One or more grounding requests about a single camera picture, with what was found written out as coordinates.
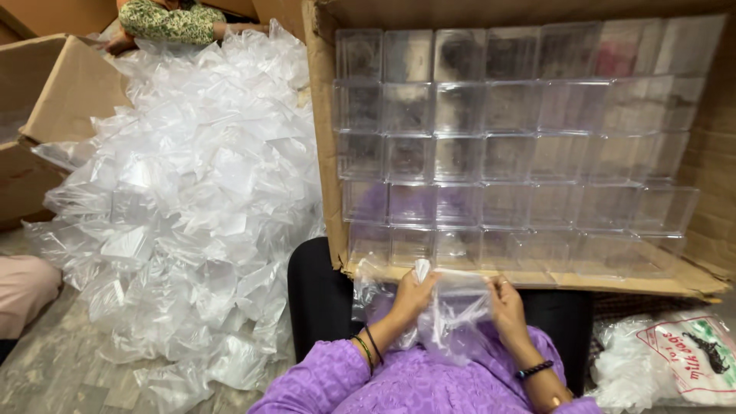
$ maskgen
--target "cardboard box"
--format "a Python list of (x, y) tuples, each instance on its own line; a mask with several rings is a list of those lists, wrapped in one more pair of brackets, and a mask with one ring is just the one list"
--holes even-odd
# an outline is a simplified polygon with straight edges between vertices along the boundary
[(117, 17), (113, 0), (0, 0), (0, 21), (26, 39), (100, 33)]
[(64, 178), (30, 147), (91, 138), (91, 116), (131, 105), (127, 78), (85, 42), (53, 35), (0, 46), (0, 229), (47, 217), (43, 196)]
[[(325, 223), (335, 269), (346, 268), (348, 224), (342, 222), (342, 185), (337, 178), (337, 135), (331, 126), (335, 77), (334, 34), (338, 28), (441, 29), (539, 25), (615, 18), (674, 17), (736, 11), (719, 0), (582, 0), (538, 2), (438, 0), (305, 0), (302, 12), (308, 48), (314, 125), (319, 152)], [(736, 271), (736, 19), (730, 19), (692, 138), (680, 170), (684, 184), (701, 189), (701, 202), (688, 228), (686, 260), (672, 279), (607, 281), (554, 274), (559, 289), (638, 292), (704, 297), (729, 288)], [(392, 268), (401, 277), (407, 269)]]
[(258, 18), (251, 0), (203, 0), (203, 4), (217, 7), (228, 13), (242, 15), (250, 18)]

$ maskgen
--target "person's arm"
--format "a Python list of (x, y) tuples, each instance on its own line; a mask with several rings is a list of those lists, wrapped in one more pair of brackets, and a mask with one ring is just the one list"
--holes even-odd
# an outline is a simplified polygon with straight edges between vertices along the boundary
[[(519, 371), (543, 363), (545, 358), (534, 347), (529, 337), (519, 292), (503, 276), (491, 278), (486, 284), (491, 296), (491, 319), (498, 330), (502, 344), (511, 354)], [(592, 399), (573, 402), (573, 394), (562, 384), (552, 369), (535, 373), (524, 379), (523, 384), (536, 413), (600, 412)]]

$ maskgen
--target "woman's hand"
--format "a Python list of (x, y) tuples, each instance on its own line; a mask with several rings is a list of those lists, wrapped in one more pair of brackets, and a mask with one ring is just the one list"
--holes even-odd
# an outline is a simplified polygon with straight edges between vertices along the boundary
[(504, 276), (487, 278), (486, 285), (491, 296), (491, 320), (502, 344), (509, 349), (531, 343), (519, 292)]
[(399, 282), (394, 306), (386, 316), (402, 327), (402, 330), (417, 322), (417, 317), (429, 304), (432, 287), (439, 273), (430, 272), (420, 284), (414, 269), (408, 271)]

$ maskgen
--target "transparent plastic container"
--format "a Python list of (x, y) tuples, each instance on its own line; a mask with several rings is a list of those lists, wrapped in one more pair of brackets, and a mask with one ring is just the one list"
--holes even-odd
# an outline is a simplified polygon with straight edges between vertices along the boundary
[(531, 134), (489, 134), (484, 139), (481, 180), (528, 180), (536, 142)]
[(337, 139), (337, 174), (340, 178), (383, 179), (382, 136), (341, 133)]
[(454, 135), (480, 132), (483, 83), (438, 83), (435, 94), (435, 132)]
[(578, 231), (535, 230), (512, 236), (520, 269), (537, 273), (570, 272), (570, 260), (578, 249), (579, 240)]
[(662, 130), (689, 130), (698, 113), (705, 87), (704, 77), (675, 77)]
[(479, 136), (434, 140), (434, 180), (438, 183), (474, 183), (480, 178), (483, 139)]
[(515, 247), (529, 230), (485, 228), (481, 240), (481, 268), (483, 270), (519, 270)]
[(533, 80), (488, 82), (483, 129), (495, 133), (535, 131), (541, 90), (541, 84)]
[(581, 179), (590, 183), (628, 184), (648, 174), (658, 134), (607, 134), (588, 140)]
[(640, 60), (648, 60), (651, 67), (656, 49), (643, 42), (651, 42), (649, 31), (653, 25), (661, 27), (661, 21), (657, 18), (605, 21), (601, 29), (601, 39), (598, 42), (595, 76), (633, 76), (636, 74), (636, 66)]
[(632, 247), (637, 240), (625, 231), (581, 232), (573, 270), (583, 277), (623, 280), (631, 274)]
[(342, 219), (346, 222), (386, 222), (389, 187), (383, 181), (343, 181)]
[(392, 266), (413, 267), (417, 259), (432, 260), (434, 231), (431, 228), (391, 227)]
[(650, 184), (642, 187), (629, 226), (639, 236), (684, 234), (698, 205), (700, 190), (693, 187)]
[(380, 83), (335, 80), (332, 102), (334, 130), (354, 133), (380, 131)]
[(631, 277), (669, 278), (675, 272), (687, 240), (685, 236), (646, 236), (636, 238), (631, 247)]
[(578, 180), (587, 141), (585, 134), (538, 134), (529, 176), (545, 182)]
[(629, 228), (641, 188), (585, 184), (576, 227), (583, 230), (624, 230)]
[(537, 76), (541, 27), (494, 27), (486, 40), (486, 79), (521, 80)]
[(590, 76), (600, 33), (600, 21), (542, 26), (538, 76), (542, 79)]
[(478, 225), (481, 216), (479, 187), (468, 184), (439, 184), (436, 187), (438, 225)]
[(531, 184), (488, 183), (482, 191), (481, 224), (484, 228), (526, 228)]
[(665, 126), (674, 77), (627, 77), (613, 81), (606, 100), (603, 131), (651, 133)]
[(599, 131), (603, 124), (610, 84), (606, 80), (554, 80), (542, 84), (542, 104), (537, 129)]
[(447, 269), (475, 270), (481, 265), (481, 232), (475, 227), (438, 225), (434, 264)]
[(429, 182), (434, 168), (430, 137), (386, 137), (386, 178), (389, 181)]
[(437, 188), (417, 183), (392, 183), (389, 187), (389, 223), (434, 224)]
[(434, 81), (466, 82), (484, 78), (484, 29), (443, 29), (434, 33)]
[(689, 140), (690, 133), (688, 132), (657, 134), (657, 145), (654, 149), (651, 169), (648, 171), (649, 178), (674, 180)]
[(338, 29), (335, 53), (338, 79), (381, 80), (383, 30)]
[(362, 258), (371, 257), (377, 264), (389, 263), (391, 235), (388, 225), (350, 223), (347, 243), (347, 260), (358, 264)]
[(431, 30), (387, 30), (383, 34), (383, 80), (432, 81), (433, 37)]
[(383, 131), (429, 134), (432, 131), (432, 87), (429, 83), (383, 84)]
[(529, 227), (575, 228), (582, 188), (574, 183), (535, 183), (531, 187)]
[(668, 19), (654, 73), (708, 73), (725, 23), (726, 15)]

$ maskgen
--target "plastic bag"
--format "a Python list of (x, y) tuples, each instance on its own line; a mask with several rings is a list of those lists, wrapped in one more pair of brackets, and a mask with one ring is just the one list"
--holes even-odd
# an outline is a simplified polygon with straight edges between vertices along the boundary
[(636, 315), (601, 330), (589, 392), (607, 413), (654, 405), (736, 406), (736, 345), (704, 310)]

